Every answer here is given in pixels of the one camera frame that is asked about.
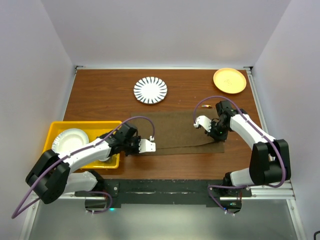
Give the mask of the brown cloth napkin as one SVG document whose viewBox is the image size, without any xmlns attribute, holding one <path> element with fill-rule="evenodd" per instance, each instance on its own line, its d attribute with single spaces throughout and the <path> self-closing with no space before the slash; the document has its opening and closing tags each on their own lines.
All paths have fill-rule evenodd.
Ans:
<svg viewBox="0 0 320 240">
<path fill-rule="evenodd" d="M 193 125 L 193 111 L 133 112 L 131 116 L 145 116 L 155 126 L 155 152 L 145 156 L 224 153 L 224 143 L 214 141 L 203 128 Z"/>
</svg>

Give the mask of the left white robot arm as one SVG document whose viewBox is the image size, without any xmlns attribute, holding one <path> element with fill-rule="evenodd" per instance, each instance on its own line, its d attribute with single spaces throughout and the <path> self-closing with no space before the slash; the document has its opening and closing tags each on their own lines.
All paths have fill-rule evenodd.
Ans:
<svg viewBox="0 0 320 240">
<path fill-rule="evenodd" d="M 70 192 L 86 191 L 99 196 L 104 191 L 104 180 L 94 170 L 83 173 L 76 171 L 96 160 L 108 160 L 113 155 L 124 152 L 126 155 L 142 153 L 143 140 L 138 129 L 125 123 L 114 134 L 105 133 L 81 148 L 42 153 L 25 181 L 44 204 L 50 204 L 61 195 Z"/>
</svg>

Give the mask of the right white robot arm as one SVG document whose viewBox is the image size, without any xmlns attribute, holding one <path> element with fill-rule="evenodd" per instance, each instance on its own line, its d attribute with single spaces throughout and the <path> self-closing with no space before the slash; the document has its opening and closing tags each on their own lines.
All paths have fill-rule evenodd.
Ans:
<svg viewBox="0 0 320 240">
<path fill-rule="evenodd" d="M 275 139 L 252 122 L 243 109 L 235 109 L 227 100 L 215 105 L 218 119 L 211 121 L 207 133 L 217 141 L 225 141 L 229 132 L 236 132 L 251 149 L 248 168 L 228 172 L 222 185 L 223 192 L 235 196 L 242 188 L 253 186 L 281 187 L 291 178 L 290 151 L 287 141 Z"/>
</svg>

